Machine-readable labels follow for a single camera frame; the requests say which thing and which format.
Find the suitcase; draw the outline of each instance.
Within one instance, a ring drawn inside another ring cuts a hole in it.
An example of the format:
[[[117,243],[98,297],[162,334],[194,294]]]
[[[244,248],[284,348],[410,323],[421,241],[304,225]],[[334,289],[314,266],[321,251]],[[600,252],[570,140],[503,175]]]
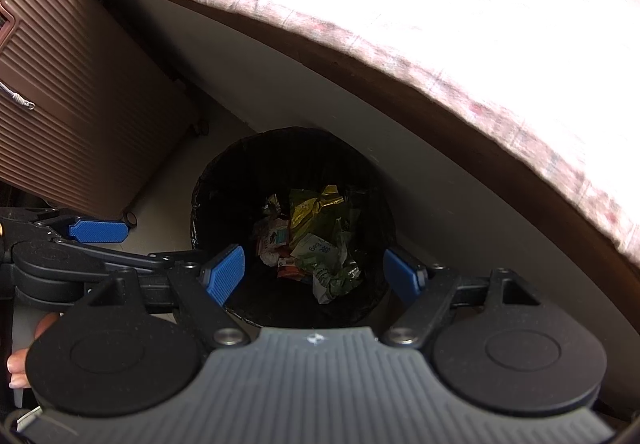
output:
[[[0,16],[0,179],[119,218],[193,103],[98,0],[2,0]]]

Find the metal bolt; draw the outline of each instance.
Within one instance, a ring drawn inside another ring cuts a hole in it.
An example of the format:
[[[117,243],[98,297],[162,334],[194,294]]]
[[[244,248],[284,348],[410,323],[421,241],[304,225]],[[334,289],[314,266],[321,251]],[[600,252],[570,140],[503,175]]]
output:
[[[388,332],[389,340],[396,345],[410,345],[416,340],[416,337],[412,329],[404,327],[393,328]]]
[[[244,340],[244,334],[239,329],[220,329],[213,334],[213,339],[219,345],[225,345],[231,347],[242,343]]]

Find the blue gripper pad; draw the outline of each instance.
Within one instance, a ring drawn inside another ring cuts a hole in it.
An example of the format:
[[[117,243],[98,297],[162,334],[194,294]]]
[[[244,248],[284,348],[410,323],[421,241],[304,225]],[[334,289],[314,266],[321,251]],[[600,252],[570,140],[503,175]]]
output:
[[[386,282],[405,305],[411,305],[420,293],[418,277],[411,265],[400,258],[391,249],[385,250],[382,259],[382,270]]]
[[[205,284],[207,293],[222,307],[244,276],[244,250],[239,245],[214,264]]]
[[[122,221],[78,220],[68,231],[69,237],[80,243],[120,243],[128,234],[129,228]]]

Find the finger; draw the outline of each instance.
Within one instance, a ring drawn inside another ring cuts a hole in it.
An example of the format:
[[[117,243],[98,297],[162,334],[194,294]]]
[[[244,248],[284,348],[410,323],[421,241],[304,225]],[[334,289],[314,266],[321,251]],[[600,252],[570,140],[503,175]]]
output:
[[[27,374],[13,374],[9,382],[9,388],[30,388]]]
[[[50,312],[44,318],[40,320],[40,322],[36,326],[35,338],[39,338],[42,333],[47,330],[53,323],[60,319],[60,314],[57,312]]]
[[[23,348],[9,356],[9,359],[6,361],[6,368],[9,372],[12,374],[24,373],[24,361],[27,358],[27,350],[29,350],[29,348]]]

